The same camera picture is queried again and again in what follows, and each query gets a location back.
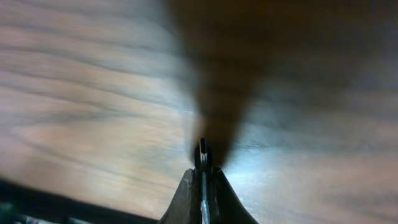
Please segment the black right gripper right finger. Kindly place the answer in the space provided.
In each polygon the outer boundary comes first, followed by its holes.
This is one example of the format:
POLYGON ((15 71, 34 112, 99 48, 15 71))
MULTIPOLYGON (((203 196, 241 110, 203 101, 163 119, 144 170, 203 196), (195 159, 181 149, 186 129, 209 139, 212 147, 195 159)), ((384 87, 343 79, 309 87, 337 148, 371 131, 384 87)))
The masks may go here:
POLYGON ((213 190, 215 208, 211 211, 211 223, 216 224, 258 224, 239 201, 224 172, 213 169, 213 190))

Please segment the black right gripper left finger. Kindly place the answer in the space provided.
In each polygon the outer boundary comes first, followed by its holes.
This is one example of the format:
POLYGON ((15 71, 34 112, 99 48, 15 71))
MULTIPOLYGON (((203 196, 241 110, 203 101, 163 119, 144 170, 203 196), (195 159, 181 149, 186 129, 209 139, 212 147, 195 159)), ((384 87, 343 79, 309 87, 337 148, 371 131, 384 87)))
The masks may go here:
POLYGON ((193 169, 187 169, 172 201, 158 224, 200 224, 200 183, 193 169))

